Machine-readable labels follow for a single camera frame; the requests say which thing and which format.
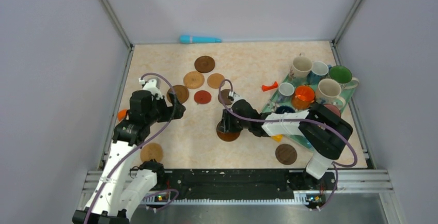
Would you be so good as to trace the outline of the red round coaster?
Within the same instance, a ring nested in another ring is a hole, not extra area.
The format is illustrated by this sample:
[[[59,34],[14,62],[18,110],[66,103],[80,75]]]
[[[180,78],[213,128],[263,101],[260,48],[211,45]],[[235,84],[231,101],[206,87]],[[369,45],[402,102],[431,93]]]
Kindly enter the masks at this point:
[[[197,104],[208,104],[211,102],[212,96],[208,91],[200,90],[194,94],[194,101]]]

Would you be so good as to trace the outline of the dark brown grooved coaster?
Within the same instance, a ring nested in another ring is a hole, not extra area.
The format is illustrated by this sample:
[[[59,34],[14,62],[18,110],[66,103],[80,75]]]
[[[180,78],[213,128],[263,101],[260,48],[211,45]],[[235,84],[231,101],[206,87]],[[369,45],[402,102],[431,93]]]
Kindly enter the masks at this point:
[[[194,67],[200,73],[209,73],[215,68],[215,60],[211,56],[200,56],[195,60]]]

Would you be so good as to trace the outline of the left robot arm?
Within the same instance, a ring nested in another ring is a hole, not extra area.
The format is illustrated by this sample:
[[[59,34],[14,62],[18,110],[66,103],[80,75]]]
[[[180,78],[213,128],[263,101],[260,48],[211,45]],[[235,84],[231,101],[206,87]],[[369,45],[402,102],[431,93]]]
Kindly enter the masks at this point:
[[[168,126],[185,112],[173,89],[168,95],[171,106],[167,106],[158,89],[132,93],[130,108],[114,128],[110,154],[99,183],[84,209],[74,212],[73,223],[130,223],[145,194],[165,185],[166,176],[160,172],[162,164],[151,161],[144,163],[139,175],[124,188],[134,155],[158,136],[150,134],[150,127],[160,122]]]

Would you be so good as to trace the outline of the woven rattan coaster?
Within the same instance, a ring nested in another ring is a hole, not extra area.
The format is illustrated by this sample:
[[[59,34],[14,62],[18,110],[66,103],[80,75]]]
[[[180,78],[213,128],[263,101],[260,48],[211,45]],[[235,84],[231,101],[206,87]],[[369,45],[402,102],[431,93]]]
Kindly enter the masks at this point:
[[[183,78],[183,83],[188,89],[200,88],[205,82],[205,77],[198,71],[187,73]]]

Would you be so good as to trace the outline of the medium brown round coaster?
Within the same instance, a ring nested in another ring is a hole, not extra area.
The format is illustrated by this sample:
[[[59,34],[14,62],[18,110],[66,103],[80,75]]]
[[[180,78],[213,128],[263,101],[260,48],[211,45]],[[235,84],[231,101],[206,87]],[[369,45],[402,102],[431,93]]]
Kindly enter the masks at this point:
[[[173,85],[173,89],[176,93],[176,97],[181,104],[184,104],[189,98],[189,90],[184,85]],[[172,93],[172,89],[169,88],[166,94],[168,102],[172,103],[169,94]]]

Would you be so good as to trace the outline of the dark walnut coaster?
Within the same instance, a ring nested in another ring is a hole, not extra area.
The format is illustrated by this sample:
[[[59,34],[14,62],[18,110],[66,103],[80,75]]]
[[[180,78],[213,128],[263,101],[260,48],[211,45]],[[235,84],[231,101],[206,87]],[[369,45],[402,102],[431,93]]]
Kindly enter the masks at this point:
[[[231,106],[233,104],[232,91],[230,89],[223,89],[217,96],[218,101],[226,106]]]

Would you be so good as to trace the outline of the light wood coaster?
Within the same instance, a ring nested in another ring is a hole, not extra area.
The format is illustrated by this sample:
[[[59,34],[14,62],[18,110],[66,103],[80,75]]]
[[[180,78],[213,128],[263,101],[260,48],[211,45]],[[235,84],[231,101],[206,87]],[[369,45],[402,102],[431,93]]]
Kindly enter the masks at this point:
[[[225,77],[220,73],[213,73],[207,79],[207,84],[213,89],[219,89]]]

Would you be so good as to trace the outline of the large brown wooden saucer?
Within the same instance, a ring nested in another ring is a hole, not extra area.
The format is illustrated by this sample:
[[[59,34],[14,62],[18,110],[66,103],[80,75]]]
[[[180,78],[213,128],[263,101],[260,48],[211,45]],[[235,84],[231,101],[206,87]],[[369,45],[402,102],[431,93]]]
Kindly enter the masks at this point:
[[[216,125],[216,134],[219,139],[225,142],[232,142],[239,138],[240,132],[237,133],[223,133],[221,132],[220,122]]]

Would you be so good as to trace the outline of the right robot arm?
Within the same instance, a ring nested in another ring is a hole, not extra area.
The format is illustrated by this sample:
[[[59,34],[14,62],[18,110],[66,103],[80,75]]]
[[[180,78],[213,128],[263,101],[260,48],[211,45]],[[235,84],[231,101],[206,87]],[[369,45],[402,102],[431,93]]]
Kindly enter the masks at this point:
[[[303,183],[310,189],[318,188],[324,174],[349,147],[352,126],[321,104],[294,113],[259,113],[244,99],[231,108],[224,108],[216,130],[222,134],[239,133],[243,129],[257,137],[277,135],[302,136],[314,148],[305,167]]]

